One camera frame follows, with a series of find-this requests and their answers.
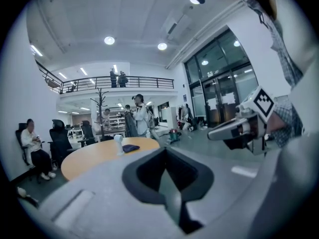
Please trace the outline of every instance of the black mesh office chair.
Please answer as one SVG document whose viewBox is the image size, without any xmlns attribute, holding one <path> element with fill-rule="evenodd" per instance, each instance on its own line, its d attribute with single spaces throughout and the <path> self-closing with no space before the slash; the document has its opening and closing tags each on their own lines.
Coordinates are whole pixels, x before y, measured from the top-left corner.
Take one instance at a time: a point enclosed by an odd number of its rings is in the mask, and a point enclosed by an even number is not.
<svg viewBox="0 0 319 239">
<path fill-rule="evenodd" d="M 72 148 L 69 139 L 68 139 L 68 130 L 65 129 L 64 123 L 61 120 L 54 119 L 53 128 L 50 129 L 50 136 L 52 138 L 54 147 L 57 151 L 57 163 L 58 166 L 61 166 L 62 161 L 68 156 L 70 153 L 74 152 L 79 148 Z"/>
<path fill-rule="evenodd" d="M 21 150 L 22 150 L 22 159 L 23 161 L 25 162 L 26 165 L 31 165 L 32 164 L 29 164 L 28 161 L 27 161 L 27 158 L 26 158 L 26 150 L 28 149 L 27 146 L 23 146 L 22 145 L 22 141 L 21 141 L 21 134 L 22 134 L 22 131 L 25 130 L 27 127 L 26 123 L 19 123 L 19 129 L 15 131 L 15 136 L 16 136 L 16 139 L 18 140 L 19 142 L 19 145 L 21 147 Z M 29 170 L 33 169 L 35 171 L 35 174 L 36 174 L 36 181 L 38 184 L 40 184 L 40 172 L 38 171 L 38 169 L 35 167 L 35 166 L 32 166 L 29 168 Z"/>
<path fill-rule="evenodd" d="M 81 142 L 81 147 L 84 147 L 84 143 L 86 143 L 86 145 L 97 143 L 97 141 L 95 141 L 95 138 L 92 132 L 92 126 L 90 125 L 90 122 L 88 120 L 82 121 L 81 129 L 84 134 L 83 140 L 78 141 L 78 142 Z"/>
</svg>

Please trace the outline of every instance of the ceiling light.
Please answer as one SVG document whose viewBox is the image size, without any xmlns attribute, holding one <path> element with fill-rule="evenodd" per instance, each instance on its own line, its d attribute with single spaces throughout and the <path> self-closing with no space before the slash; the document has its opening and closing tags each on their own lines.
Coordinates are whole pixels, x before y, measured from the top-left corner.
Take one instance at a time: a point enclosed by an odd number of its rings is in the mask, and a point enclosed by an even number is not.
<svg viewBox="0 0 319 239">
<path fill-rule="evenodd" d="M 84 71 L 84 69 L 81 67 L 80 68 L 81 69 L 81 71 L 84 73 L 84 75 L 88 75 L 85 71 Z"/>
<path fill-rule="evenodd" d="M 113 37 L 111 37 L 111 36 L 107 36 L 107 37 L 105 37 L 104 42 L 107 45 L 112 45 L 115 42 L 115 39 Z"/>
<path fill-rule="evenodd" d="M 191 1 L 191 3 L 193 3 L 193 4 L 199 4 L 199 1 L 197 1 L 197 0 L 190 0 Z"/>
<path fill-rule="evenodd" d="M 34 46 L 34 45 L 30 45 L 31 48 L 40 56 L 42 57 L 43 55 L 41 54 L 41 52 Z"/>
<path fill-rule="evenodd" d="M 59 75 L 61 75 L 64 79 L 67 79 L 62 73 L 59 73 Z"/>
<path fill-rule="evenodd" d="M 235 47 L 239 47 L 239 46 L 240 46 L 239 41 L 235 41 L 235 42 L 234 42 L 234 46 L 235 46 Z"/>
<path fill-rule="evenodd" d="M 166 48 L 167 48 L 167 44 L 164 43 L 164 42 L 162 42 L 162 43 L 160 43 L 160 44 L 158 45 L 158 49 L 159 49 L 159 50 L 166 50 Z"/>
</svg>

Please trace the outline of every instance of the round table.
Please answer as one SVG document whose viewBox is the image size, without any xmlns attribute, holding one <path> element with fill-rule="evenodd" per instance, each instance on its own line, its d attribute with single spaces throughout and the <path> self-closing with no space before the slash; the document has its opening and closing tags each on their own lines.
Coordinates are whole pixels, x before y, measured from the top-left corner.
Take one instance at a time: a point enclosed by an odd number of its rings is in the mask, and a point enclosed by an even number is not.
<svg viewBox="0 0 319 239">
<path fill-rule="evenodd" d="M 153 139 L 145 137 L 124 138 L 122 145 L 133 144 L 140 149 L 125 153 L 130 155 L 145 150 L 159 148 L 159 143 Z M 62 162 L 61 171 L 67 180 L 72 180 L 80 174 L 88 171 L 93 166 L 108 160 L 120 158 L 117 156 L 117 146 L 115 140 L 98 142 L 83 148 L 80 148 L 68 155 Z"/>
</svg>

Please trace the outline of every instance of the white sneakers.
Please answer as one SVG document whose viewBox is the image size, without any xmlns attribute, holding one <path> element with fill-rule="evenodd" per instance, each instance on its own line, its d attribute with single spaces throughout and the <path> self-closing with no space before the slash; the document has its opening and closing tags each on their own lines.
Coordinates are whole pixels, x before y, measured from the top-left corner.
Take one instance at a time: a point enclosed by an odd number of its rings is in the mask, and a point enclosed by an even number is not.
<svg viewBox="0 0 319 239">
<path fill-rule="evenodd" d="M 45 175 L 44 173 L 41 173 L 40 176 L 46 180 L 49 181 L 50 178 L 55 178 L 55 173 L 49 172 L 48 175 Z"/>
</svg>

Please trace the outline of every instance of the black metal railing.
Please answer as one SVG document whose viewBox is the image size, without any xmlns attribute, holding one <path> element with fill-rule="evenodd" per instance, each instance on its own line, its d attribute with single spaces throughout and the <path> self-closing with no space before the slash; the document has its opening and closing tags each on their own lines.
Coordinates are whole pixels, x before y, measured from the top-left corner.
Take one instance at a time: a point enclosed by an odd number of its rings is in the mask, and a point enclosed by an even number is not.
<svg viewBox="0 0 319 239">
<path fill-rule="evenodd" d="M 36 61 L 36 63 L 38 64 L 42 77 L 47 83 L 49 89 L 60 94 L 62 91 L 63 82 L 50 71 L 48 71 L 44 66 L 42 66 L 38 61 Z"/>
<path fill-rule="evenodd" d="M 174 80 L 139 76 L 126 76 L 125 79 L 111 79 L 110 76 L 91 77 L 63 82 L 61 94 L 84 90 L 94 90 L 97 88 L 174 89 Z"/>
</svg>

